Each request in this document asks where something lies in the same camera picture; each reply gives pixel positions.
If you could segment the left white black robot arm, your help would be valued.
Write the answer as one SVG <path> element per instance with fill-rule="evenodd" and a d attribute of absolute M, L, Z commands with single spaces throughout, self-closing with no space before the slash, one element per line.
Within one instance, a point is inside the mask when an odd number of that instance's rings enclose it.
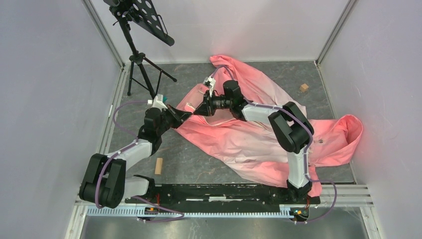
<path fill-rule="evenodd" d="M 91 156 L 80 189 L 81 200 L 94 203 L 99 209 L 116 208 L 123 199 L 138 196 L 145 203 L 156 198 L 155 180 L 134 175 L 127 177 L 127 169 L 155 154 L 162 143 L 162 135 L 178 128 L 192 116 L 192 112 L 170 105 L 151 107 L 144 116 L 144 124 L 129 145 L 109 154 Z"/>

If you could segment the black perforated music stand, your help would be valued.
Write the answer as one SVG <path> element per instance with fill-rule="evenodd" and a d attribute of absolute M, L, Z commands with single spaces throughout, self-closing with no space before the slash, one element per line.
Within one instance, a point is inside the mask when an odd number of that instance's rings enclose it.
<path fill-rule="evenodd" d="M 115 17 L 119 24 L 126 42 L 128 43 L 132 55 L 130 60 L 129 85 L 127 95 L 131 95 L 132 83 L 135 82 L 146 89 L 151 98 L 155 98 L 158 94 L 161 83 L 161 76 L 165 75 L 173 82 L 177 79 L 163 70 L 161 67 L 153 63 L 146 57 L 143 52 L 139 52 L 130 34 L 130 22 L 136 23 L 144 30 L 167 44 L 173 46 L 175 40 L 168 34 L 167 28 L 162 20 L 162 16 L 157 13 L 153 2 L 150 0 L 104 0 L 109 6 L 109 11 Z M 159 71 L 157 85 L 154 87 L 146 73 L 144 62 L 147 62 Z"/>

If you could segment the pink zip jacket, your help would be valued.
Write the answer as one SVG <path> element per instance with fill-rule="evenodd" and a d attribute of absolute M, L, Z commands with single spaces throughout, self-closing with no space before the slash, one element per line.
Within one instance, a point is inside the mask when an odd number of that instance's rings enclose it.
<path fill-rule="evenodd" d="M 265 105 L 284 105 L 291 96 L 272 79 L 252 66 L 226 55 L 214 55 L 210 62 L 218 69 L 215 89 L 223 93 L 225 81 L 235 78 L 242 93 Z M 311 197 L 321 194 L 316 168 L 350 162 L 363 133 L 362 122 L 353 115 L 340 119 L 313 119 L 313 143 L 308 150 Z M 218 110 L 212 117 L 192 116 L 177 132 L 213 156 L 240 177 L 275 187 L 287 187 L 287 152 L 278 144 L 269 125 L 235 119 L 229 110 Z"/>

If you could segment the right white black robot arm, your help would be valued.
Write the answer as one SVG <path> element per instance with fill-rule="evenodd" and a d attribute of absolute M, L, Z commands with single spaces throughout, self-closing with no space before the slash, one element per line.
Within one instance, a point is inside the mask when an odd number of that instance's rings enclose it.
<path fill-rule="evenodd" d="M 270 125 L 277 142 L 287 152 L 288 198 L 293 203 L 302 202 L 312 188 L 308 148 L 313 140 L 314 129 L 299 107 L 293 102 L 287 102 L 283 106 L 253 103 L 243 95 L 236 80 L 224 82 L 223 94 L 220 96 L 214 91 L 214 78 L 208 78 L 203 84 L 207 90 L 194 114 L 209 117 L 217 110 L 228 109 L 237 120 Z"/>

